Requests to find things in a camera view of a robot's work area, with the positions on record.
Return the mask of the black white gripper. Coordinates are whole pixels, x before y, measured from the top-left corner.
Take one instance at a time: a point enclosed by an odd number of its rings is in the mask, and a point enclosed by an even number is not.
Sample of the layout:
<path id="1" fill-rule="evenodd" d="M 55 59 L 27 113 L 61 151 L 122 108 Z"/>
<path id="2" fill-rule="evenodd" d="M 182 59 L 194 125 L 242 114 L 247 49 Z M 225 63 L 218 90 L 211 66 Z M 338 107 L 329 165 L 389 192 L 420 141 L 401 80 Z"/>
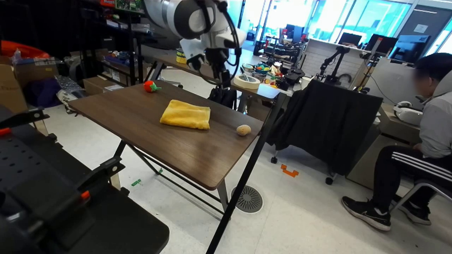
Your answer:
<path id="1" fill-rule="evenodd" d="M 211 67 L 208 81 L 213 84 L 229 84 L 233 79 L 233 73 L 228 70 L 229 50 L 235 49 L 236 60 L 233 66 L 239 65 L 242 53 L 242 39 L 233 39 L 229 36 L 219 36 L 215 43 L 202 41 L 199 38 L 181 39 L 182 52 L 187 59 L 187 65 L 197 70 L 201 76 L 205 76 L 204 66 Z"/>

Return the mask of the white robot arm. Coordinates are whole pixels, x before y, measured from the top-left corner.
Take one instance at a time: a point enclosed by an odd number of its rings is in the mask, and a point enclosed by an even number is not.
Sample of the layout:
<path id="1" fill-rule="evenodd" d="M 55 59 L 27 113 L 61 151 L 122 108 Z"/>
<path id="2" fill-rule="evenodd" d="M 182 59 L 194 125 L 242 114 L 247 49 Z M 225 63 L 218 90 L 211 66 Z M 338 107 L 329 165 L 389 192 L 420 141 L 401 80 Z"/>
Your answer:
<path id="1" fill-rule="evenodd" d="M 246 32 L 230 17 L 228 0 L 143 0 L 157 45 L 180 45 L 187 63 L 206 81 L 228 87 L 235 77 L 226 65 L 235 50 L 239 67 Z"/>

